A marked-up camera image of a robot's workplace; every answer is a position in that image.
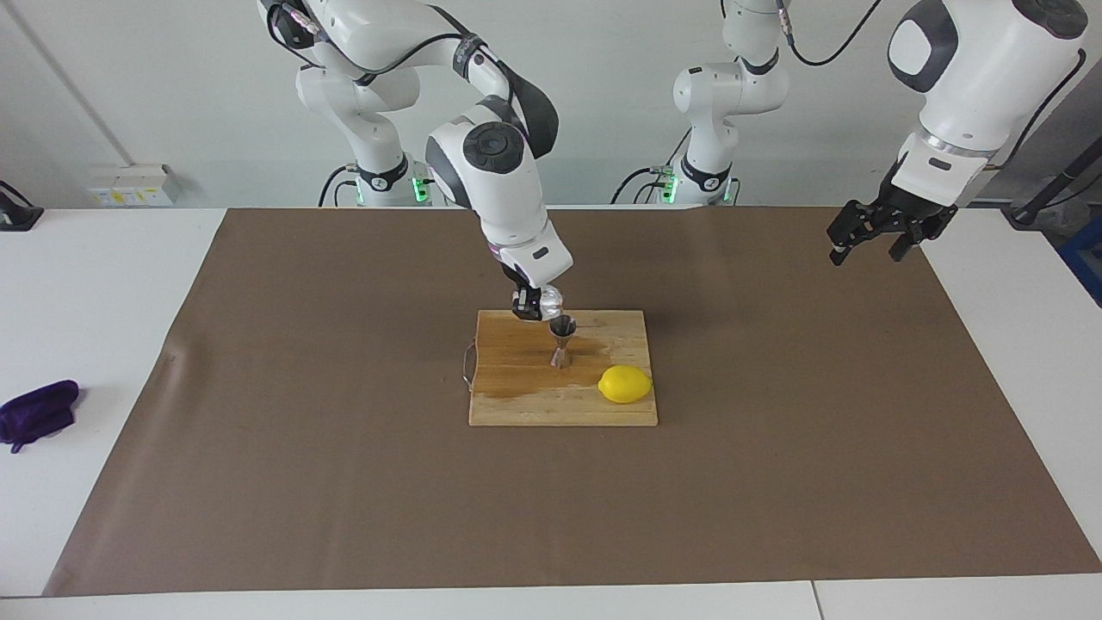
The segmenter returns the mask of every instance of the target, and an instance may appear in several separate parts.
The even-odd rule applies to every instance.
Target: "yellow lemon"
[[[601,377],[597,390],[613,403],[627,405],[650,394],[652,385],[647,373],[635,367],[613,367]]]

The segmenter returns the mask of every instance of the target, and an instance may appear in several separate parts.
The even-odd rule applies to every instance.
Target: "green indicator light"
[[[429,199],[429,185],[420,178],[413,178],[413,197],[418,202],[424,202]]]
[[[666,204],[673,204],[673,199],[678,195],[678,177],[673,176],[666,182],[666,187],[662,189],[662,202]]]

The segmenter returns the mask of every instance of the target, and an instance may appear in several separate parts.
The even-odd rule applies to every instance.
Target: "power outlet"
[[[88,187],[99,206],[174,206],[180,185],[165,165],[96,168]]]

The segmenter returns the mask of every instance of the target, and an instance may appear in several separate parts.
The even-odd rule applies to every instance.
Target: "white robot link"
[[[854,246],[882,232],[901,232],[889,250],[895,260],[938,238],[955,200],[1011,132],[1070,78],[1069,69],[1082,66],[1087,22],[1076,0],[915,4],[892,36],[888,61],[896,78],[926,95],[919,127],[877,198],[850,200],[828,228],[831,260],[841,264]]]
[[[412,67],[452,68],[484,98],[433,131],[425,146],[441,192],[479,217],[490,251],[516,284],[514,314],[549,322],[562,315],[551,281],[573,258],[548,218],[536,160],[554,145],[559,116],[539,88],[439,7],[414,0],[258,0],[269,33],[299,54],[298,77],[311,110],[341,129],[356,154],[367,205],[424,202],[420,164],[379,112],[417,102]]]
[[[731,117],[773,111],[788,98],[790,78],[779,64],[776,0],[723,3],[723,40],[736,59],[688,68],[674,81],[673,101],[692,129],[688,150],[666,170],[658,198],[662,202],[717,204],[728,199],[738,145]]]

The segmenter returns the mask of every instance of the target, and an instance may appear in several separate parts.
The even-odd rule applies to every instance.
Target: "table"
[[[0,596],[36,596],[160,351],[223,210],[54,210],[26,235],[0,237],[0,394],[63,379],[89,391],[83,425],[19,458],[0,459]],[[1102,548],[1102,314],[1039,233],[1013,231],[997,211],[965,210],[926,252],[1085,535]],[[100,359],[110,346],[118,356]],[[1102,575],[648,588],[536,588],[407,592],[160,595],[0,601],[0,616],[148,614],[171,607],[237,618],[271,609],[335,617],[516,617],[590,611],[603,618],[1092,617]],[[615,601],[615,608],[609,605]]]

